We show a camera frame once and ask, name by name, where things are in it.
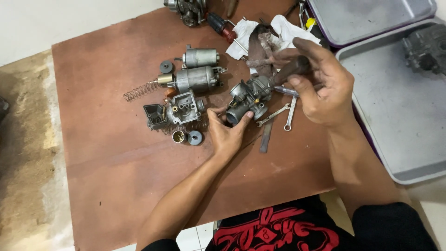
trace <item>white tile floor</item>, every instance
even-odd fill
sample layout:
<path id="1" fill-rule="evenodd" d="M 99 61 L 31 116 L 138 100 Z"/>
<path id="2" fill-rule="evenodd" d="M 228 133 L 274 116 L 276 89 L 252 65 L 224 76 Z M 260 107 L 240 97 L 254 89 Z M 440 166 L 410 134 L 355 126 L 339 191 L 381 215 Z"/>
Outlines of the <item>white tile floor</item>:
<path id="1" fill-rule="evenodd" d="M 178 246 L 181 251 L 204 251 L 212 240 L 213 231 L 213 222 L 184 229 L 177 237 Z M 135 248 L 136 244 L 133 244 L 114 251 L 135 251 Z"/>

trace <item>metal tray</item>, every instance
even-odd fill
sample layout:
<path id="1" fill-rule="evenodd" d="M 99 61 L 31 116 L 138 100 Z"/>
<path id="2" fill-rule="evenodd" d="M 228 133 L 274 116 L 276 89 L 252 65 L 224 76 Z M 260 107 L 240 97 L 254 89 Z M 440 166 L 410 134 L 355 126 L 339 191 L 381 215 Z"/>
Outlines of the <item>metal tray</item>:
<path id="1" fill-rule="evenodd" d="M 433 17 L 434 0 L 307 0 L 333 47 L 354 42 Z"/>
<path id="2" fill-rule="evenodd" d="M 406 67 L 401 39 L 429 19 L 359 42 L 336 58 L 355 77 L 353 102 L 394 181 L 446 175 L 446 77 Z"/>

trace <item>hand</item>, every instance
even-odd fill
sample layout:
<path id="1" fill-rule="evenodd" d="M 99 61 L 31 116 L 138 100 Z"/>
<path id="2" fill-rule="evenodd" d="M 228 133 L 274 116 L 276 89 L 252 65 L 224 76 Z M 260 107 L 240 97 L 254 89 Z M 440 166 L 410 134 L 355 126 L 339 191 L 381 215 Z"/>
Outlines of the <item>hand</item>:
<path id="1" fill-rule="evenodd" d="M 276 68 L 282 68 L 298 55 L 304 55 L 310 60 L 312 75 L 288 77 L 289 83 L 302 99 L 304 114 L 311 121 L 328 127 L 354 120 L 351 105 L 355 81 L 353 75 L 329 50 L 314 42 L 294 38 L 293 44 L 296 49 L 284 49 L 275 53 L 270 60 Z"/>
<path id="2" fill-rule="evenodd" d="M 247 112 L 236 126 L 230 128 L 224 125 L 226 115 L 219 117 L 225 110 L 225 107 L 209 108 L 207 110 L 209 132 L 214 145 L 214 154 L 232 158 L 242 145 L 243 132 L 245 132 L 245 128 L 251 121 L 254 113 L 251 111 Z"/>

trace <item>red print on shirt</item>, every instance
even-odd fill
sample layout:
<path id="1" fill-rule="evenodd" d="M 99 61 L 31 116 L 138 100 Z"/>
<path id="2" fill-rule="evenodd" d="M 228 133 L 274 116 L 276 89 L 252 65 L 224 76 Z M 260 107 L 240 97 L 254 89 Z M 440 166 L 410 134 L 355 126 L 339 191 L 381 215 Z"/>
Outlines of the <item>red print on shirt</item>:
<path id="1" fill-rule="evenodd" d="M 327 228 L 309 222 L 297 222 L 289 217 L 305 212 L 303 209 L 288 208 L 277 212 L 272 207 L 262 209 L 259 218 L 238 226 L 220 228 L 214 235 L 214 245 L 223 244 L 223 251 L 273 251 L 297 238 L 299 251 L 331 251 L 339 245 L 338 235 Z M 310 249 L 305 237 L 316 232 L 323 233 L 325 240 L 317 248 Z"/>

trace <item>wrench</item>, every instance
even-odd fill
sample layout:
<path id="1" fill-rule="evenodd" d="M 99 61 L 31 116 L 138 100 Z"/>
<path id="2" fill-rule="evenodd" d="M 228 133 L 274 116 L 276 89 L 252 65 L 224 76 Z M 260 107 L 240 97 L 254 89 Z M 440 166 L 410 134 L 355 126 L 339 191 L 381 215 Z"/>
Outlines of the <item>wrench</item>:
<path id="1" fill-rule="evenodd" d="M 286 125 L 283 129 L 287 132 L 291 131 L 291 120 L 293 119 L 294 107 L 296 107 L 297 97 L 293 96 L 293 101 L 291 101 L 291 108 L 289 109 L 288 119 L 286 120 Z"/>
<path id="2" fill-rule="evenodd" d="M 285 110 L 289 110 L 289 103 L 285 104 L 285 106 L 282 107 L 282 108 L 281 108 L 280 110 L 278 110 L 277 112 L 275 112 L 275 113 L 269 115 L 268 118 L 266 118 L 266 119 L 264 119 L 264 120 L 262 120 L 262 121 L 257 121 L 257 122 L 256 122 L 256 123 L 258 124 L 257 127 L 262 127 L 262 125 L 263 125 L 266 121 L 268 121 L 268 120 L 274 118 L 274 117 L 277 116 L 279 113 L 281 113 L 281 112 L 283 112 L 283 111 L 285 111 Z"/>

